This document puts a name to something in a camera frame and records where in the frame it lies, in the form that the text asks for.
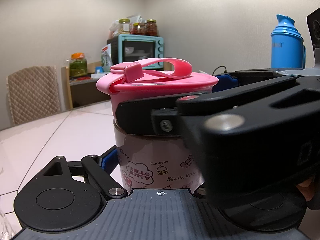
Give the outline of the person's right hand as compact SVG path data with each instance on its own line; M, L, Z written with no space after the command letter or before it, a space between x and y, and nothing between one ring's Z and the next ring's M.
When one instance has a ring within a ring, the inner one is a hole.
M306 180L296 186L296 188L299 189L299 191L303 194L303 196L307 202L312 200L312 198L314 197L314 194L315 194L315 190L312 185L312 180L313 180L313 178L309 178L308 180Z

